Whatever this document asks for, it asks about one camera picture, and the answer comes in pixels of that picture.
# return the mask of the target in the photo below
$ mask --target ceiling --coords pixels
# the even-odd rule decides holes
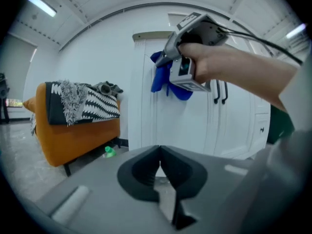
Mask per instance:
[[[27,27],[42,37],[64,47],[76,34],[90,24],[115,11],[134,5],[151,3],[191,4],[219,14],[229,21],[239,23],[254,34],[288,48],[295,53],[308,46],[305,33],[292,40],[285,35],[301,24],[283,0],[44,0],[57,14],[50,17],[27,2],[16,18],[16,23]]]

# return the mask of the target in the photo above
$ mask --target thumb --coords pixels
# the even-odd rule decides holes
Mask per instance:
[[[183,56],[197,60],[204,56],[205,46],[199,43],[183,43],[179,50]]]

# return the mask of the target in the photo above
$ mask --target orange pillow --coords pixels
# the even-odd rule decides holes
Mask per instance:
[[[32,97],[29,100],[24,101],[23,106],[29,111],[35,113],[36,112],[36,97]]]

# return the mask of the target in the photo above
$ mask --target green bottle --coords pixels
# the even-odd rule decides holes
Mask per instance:
[[[106,158],[110,158],[116,155],[116,152],[113,148],[111,148],[110,146],[105,147],[105,151],[107,152],[106,154]]]

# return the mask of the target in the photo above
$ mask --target human arm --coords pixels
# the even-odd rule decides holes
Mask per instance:
[[[226,46],[186,43],[179,48],[195,61],[199,83],[211,79],[230,82],[285,111],[278,96],[296,73],[294,66]]]

